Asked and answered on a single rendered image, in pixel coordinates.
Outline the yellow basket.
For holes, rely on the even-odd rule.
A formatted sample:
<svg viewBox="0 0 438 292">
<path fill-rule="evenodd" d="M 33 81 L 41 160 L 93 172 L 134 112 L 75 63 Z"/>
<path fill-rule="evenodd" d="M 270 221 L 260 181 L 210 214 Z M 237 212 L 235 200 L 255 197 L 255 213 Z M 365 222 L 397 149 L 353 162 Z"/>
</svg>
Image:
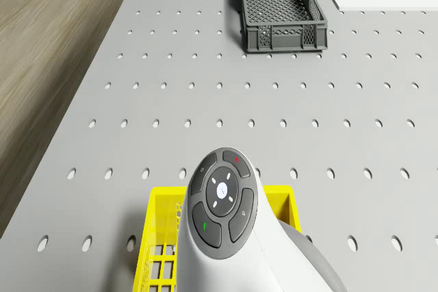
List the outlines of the yellow basket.
<svg viewBox="0 0 438 292">
<path fill-rule="evenodd" d="M 301 233 L 292 187 L 264 185 L 277 219 Z M 144 222 L 133 292 L 177 292 L 178 233 L 186 187 L 154 187 Z"/>
</svg>

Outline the dark grey basket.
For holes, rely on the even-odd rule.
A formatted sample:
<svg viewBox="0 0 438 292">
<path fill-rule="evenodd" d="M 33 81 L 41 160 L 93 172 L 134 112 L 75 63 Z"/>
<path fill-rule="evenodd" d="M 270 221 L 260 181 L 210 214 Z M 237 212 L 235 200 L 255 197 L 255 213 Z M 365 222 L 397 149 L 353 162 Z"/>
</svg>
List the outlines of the dark grey basket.
<svg viewBox="0 0 438 292">
<path fill-rule="evenodd" d="M 316 0 L 242 0 L 250 53 L 328 49 L 327 19 Z"/>
</svg>

